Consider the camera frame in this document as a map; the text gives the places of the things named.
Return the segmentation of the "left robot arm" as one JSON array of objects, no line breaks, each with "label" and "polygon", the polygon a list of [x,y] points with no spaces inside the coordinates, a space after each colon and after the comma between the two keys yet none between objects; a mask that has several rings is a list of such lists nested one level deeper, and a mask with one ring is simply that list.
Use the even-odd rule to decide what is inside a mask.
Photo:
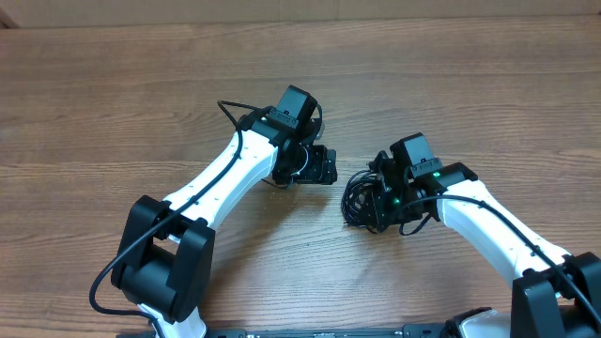
[{"label": "left robot arm", "polygon": [[205,337],[204,297],[218,227],[258,182],[331,185],[336,153],[317,143],[323,110],[291,85],[275,106],[246,106],[226,149],[196,178],[162,200],[144,195],[131,207],[111,283],[137,305],[154,337]]}]

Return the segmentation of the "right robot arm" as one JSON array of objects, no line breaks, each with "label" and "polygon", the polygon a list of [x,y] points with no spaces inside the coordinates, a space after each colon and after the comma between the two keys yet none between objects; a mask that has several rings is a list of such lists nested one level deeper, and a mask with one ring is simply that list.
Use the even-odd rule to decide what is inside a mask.
[{"label": "right robot arm", "polygon": [[573,255],[531,230],[461,162],[442,164],[413,134],[370,162],[368,194],[382,231],[434,219],[463,237],[511,289],[508,313],[490,307],[448,319],[441,337],[597,337],[600,259]]}]

